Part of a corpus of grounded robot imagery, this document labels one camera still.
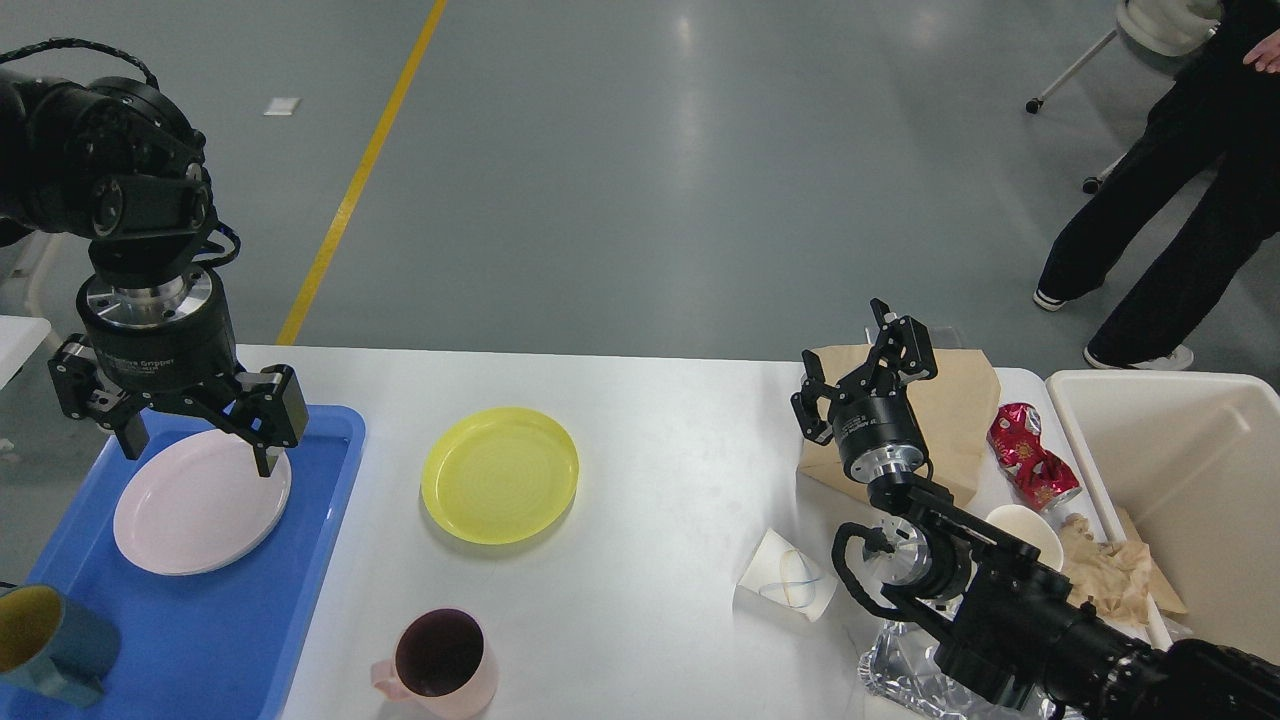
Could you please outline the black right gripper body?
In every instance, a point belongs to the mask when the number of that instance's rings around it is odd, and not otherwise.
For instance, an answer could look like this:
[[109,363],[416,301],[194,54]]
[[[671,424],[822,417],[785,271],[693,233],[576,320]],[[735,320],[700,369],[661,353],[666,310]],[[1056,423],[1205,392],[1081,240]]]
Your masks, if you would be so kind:
[[840,383],[829,398],[829,428],[844,474],[856,483],[931,468],[927,443],[906,395],[906,380]]

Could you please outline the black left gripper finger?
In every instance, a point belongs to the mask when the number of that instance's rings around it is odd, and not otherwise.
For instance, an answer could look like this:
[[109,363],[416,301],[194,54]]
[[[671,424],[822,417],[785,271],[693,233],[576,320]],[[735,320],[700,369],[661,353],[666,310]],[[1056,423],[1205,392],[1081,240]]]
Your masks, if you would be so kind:
[[47,361],[47,369],[65,416],[93,421],[115,436],[127,459],[140,459],[148,442],[140,415],[145,398],[105,375],[87,340],[64,341]]
[[294,368],[285,364],[259,372],[238,366],[234,378],[233,432],[252,447],[257,473],[268,478],[285,451],[302,439],[308,424],[305,396]]

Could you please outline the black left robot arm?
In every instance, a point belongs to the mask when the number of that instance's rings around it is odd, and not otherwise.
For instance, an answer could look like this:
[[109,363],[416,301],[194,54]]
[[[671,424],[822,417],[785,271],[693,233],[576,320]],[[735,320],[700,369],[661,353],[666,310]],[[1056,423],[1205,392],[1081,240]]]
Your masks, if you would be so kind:
[[269,477],[308,411],[291,366],[237,359],[218,269],[241,240],[218,217],[206,138],[148,69],[88,85],[12,69],[74,47],[138,64],[82,38],[3,54],[3,243],[73,234],[93,266],[76,296],[84,332],[47,364],[60,409],[111,432],[129,459],[148,443],[143,410],[200,418],[246,442]]

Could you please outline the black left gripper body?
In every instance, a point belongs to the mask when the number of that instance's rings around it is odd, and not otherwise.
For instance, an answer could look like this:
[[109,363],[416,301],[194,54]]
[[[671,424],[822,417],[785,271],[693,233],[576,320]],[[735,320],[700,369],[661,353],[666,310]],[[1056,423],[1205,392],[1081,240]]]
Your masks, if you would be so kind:
[[118,288],[92,275],[77,292],[76,310],[84,329],[67,340],[87,340],[105,375],[141,395],[145,407],[233,429],[242,365],[215,270],[189,265],[151,288]]

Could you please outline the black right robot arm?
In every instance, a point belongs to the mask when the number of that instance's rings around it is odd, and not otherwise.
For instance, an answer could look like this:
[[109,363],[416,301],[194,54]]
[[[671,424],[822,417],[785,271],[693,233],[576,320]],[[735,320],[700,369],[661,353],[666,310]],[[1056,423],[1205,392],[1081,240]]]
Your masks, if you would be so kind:
[[806,441],[833,445],[867,488],[877,527],[846,521],[832,564],[869,614],[913,623],[940,647],[946,676],[993,705],[1020,708],[1033,688],[1087,719],[1275,719],[1277,667],[1244,651],[1184,639],[1166,650],[1110,626],[1023,539],[959,509],[932,480],[910,382],[938,368],[925,325],[870,301],[878,336],[867,360],[828,384],[803,352],[791,405]]

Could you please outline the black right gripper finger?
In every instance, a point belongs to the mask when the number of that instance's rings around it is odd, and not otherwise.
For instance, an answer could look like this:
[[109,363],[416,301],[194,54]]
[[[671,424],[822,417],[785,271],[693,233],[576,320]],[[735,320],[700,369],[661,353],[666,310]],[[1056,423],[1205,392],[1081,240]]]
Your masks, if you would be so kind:
[[909,383],[938,375],[929,331],[909,315],[893,313],[879,299],[870,300],[878,334],[865,361],[847,377],[864,393],[902,393]]
[[831,424],[822,416],[819,398],[829,398],[833,387],[826,383],[826,373],[820,357],[812,350],[803,350],[804,374],[800,391],[791,396],[797,425],[803,438],[814,445],[827,446],[833,437]]

